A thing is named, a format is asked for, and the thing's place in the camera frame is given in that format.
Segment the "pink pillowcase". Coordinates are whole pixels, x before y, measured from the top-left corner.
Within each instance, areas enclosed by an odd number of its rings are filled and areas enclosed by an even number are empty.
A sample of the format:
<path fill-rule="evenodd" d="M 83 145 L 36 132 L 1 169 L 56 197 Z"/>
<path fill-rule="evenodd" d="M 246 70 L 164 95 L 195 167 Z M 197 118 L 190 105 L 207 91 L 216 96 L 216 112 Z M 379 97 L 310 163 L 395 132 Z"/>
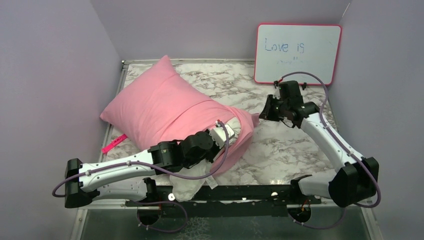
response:
<path fill-rule="evenodd" d="M 221 104 L 201 93 L 176 72 L 165 55 L 119 92 L 100 118 L 125 134 L 139 150 L 160 142 L 183 140 L 211 129 L 217 120 L 240 124 L 237 140 L 225 160 L 219 157 L 212 167 L 216 175 L 232 168 L 248 150 L 259 115 Z"/>

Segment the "white pillow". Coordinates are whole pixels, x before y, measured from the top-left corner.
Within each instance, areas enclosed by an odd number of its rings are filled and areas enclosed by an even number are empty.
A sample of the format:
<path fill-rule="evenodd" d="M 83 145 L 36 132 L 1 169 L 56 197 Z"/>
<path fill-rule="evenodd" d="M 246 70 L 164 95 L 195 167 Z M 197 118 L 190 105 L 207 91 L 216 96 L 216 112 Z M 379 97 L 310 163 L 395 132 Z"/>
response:
<path fill-rule="evenodd" d="M 225 123 L 225 126 L 227 130 L 229 130 L 229 144 L 232 145 L 237 141 L 238 135 L 241 131 L 240 121 L 236 117 L 233 117 Z M 178 174 L 186 177 L 200 177 L 208 174 L 211 170 L 216 168 L 216 166 L 213 166 L 211 162 L 205 159 L 190 169 L 181 169 Z M 212 187 L 216 187 L 218 185 L 216 181 L 213 180 L 212 176 L 195 180 L 184 179 L 173 175 L 169 176 L 169 181 L 172 184 L 172 193 L 175 200 L 179 202 L 191 200 L 207 180 L 211 182 L 210 185 Z"/>

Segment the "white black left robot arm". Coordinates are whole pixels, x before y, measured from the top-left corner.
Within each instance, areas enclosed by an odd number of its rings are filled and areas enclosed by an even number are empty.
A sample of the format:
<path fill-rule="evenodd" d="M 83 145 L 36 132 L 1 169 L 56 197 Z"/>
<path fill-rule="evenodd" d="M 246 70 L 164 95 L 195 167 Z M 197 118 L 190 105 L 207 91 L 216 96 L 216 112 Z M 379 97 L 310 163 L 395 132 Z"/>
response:
<path fill-rule="evenodd" d="M 136 177 L 151 177 L 161 174 L 198 180 L 209 177 L 182 174 L 200 163 L 210 162 L 229 151 L 233 134 L 225 133 L 220 127 L 200 131 L 184 140 L 162 141 L 139 153 L 101 163 L 83 163 L 79 158 L 67 161 L 63 182 L 64 206 L 74 209 L 87 206 L 103 199 L 127 199 L 152 205 L 157 199 L 156 185 L 150 180 L 145 183 L 127 183 Z"/>

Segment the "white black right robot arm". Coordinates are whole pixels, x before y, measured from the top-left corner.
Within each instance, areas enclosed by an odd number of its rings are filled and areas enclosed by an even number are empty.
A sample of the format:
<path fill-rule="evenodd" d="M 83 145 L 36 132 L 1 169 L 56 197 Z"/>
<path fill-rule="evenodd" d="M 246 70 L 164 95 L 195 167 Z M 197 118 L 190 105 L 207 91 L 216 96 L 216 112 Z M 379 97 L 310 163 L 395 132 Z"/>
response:
<path fill-rule="evenodd" d="M 276 92 L 267 96 L 259 118 L 301 129 L 317 144 L 335 170 L 335 174 L 329 176 L 305 175 L 293 179 L 288 190 L 289 199 L 300 204 L 308 196 L 319 196 L 345 208 L 376 196 L 376 202 L 370 207 L 377 206 L 381 201 L 377 160 L 366 158 L 351 147 L 314 102 L 304 102 L 297 81 L 275 81 L 274 86 Z"/>

